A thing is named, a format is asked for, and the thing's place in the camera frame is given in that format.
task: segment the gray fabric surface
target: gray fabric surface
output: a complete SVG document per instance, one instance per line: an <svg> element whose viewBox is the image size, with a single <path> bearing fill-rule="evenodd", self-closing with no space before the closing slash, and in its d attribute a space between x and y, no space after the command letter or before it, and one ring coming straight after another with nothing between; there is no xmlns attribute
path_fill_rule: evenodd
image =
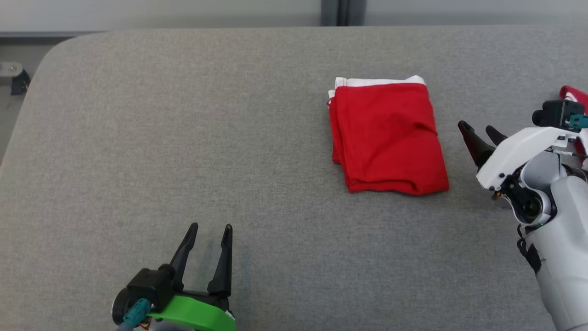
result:
<svg viewBox="0 0 588 331"><path fill-rule="evenodd" d="M239 330L553 330L456 124L512 134L562 85L588 90L582 33L150 30L58 45L0 167L3 326L114 330L118 290L197 221L186 288L205 289L231 223ZM413 74L451 191L347 193L326 91L338 75Z"/></svg>

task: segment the red cloth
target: red cloth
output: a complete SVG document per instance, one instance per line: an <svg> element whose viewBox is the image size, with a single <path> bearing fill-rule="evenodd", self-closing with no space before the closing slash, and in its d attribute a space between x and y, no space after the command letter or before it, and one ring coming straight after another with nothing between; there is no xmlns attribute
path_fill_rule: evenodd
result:
<svg viewBox="0 0 588 331"><path fill-rule="evenodd" d="M337 87L329 104L333 161L350 192L449 190L424 84Z"/></svg>
<svg viewBox="0 0 588 331"><path fill-rule="evenodd" d="M578 89L575 89L571 86L565 85L564 87L562 87L562 89L559 91L559 96L562 99L568 99L575 102L579 102L583 104L584 107L588 108L588 94Z"/></svg>

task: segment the robotic arm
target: robotic arm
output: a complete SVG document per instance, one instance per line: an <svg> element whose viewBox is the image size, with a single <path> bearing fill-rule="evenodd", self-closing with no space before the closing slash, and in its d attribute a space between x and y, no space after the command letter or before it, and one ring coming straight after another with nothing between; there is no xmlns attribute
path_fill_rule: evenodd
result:
<svg viewBox="0 0 588 331"><path fill-rule="evenodd" d="M520 223L517 245L557 331L588 331L588 176L562 162L588 158L568 149L588 128L588 117L577 102L546 101L533 123L539 127L511 137L486 127L496 148L468 123L457 126L478 166L478 182L493 199L505 198Z"/></svg>
<svg viewBox="0 0 588 331"><path fill-rule="evenodd" d="M219 262L207 292L185 290L182 282L197 232L198 224L192 223L169 264L157 270L141 269L118 293L112 303L112 320L119 326L118 331L138 326L149 330L153 325L153 331L235 331L235 317L229 308L233 227L225 227Z"/></svg>

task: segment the metal bracket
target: metal bracket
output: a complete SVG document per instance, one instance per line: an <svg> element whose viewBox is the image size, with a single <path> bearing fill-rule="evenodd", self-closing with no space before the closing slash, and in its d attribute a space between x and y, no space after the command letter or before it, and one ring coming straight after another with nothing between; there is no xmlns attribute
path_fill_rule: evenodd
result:
<svg viewBox="0 0 588 331"><path fill-rule="evenodd" d="M31 84L29 74L18 62L0 61L0 78L12 78L10 95L21 95L28 91Z"/></svg>

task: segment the white wall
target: white wall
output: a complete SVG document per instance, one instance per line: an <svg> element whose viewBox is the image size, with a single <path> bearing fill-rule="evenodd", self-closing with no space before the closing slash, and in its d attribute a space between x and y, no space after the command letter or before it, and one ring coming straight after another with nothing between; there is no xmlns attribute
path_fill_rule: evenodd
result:
<svg viewBox="0 0 588 331"><path fill-rule="evenodd" d="M587 13L588 0L367 0L365 25L585 22Z"/></svg>
<svg viewBox="0 0 588 331"><path fill-rule="evenodd" d="M320 0L0 0L0 36L319 24Z"/></svg>

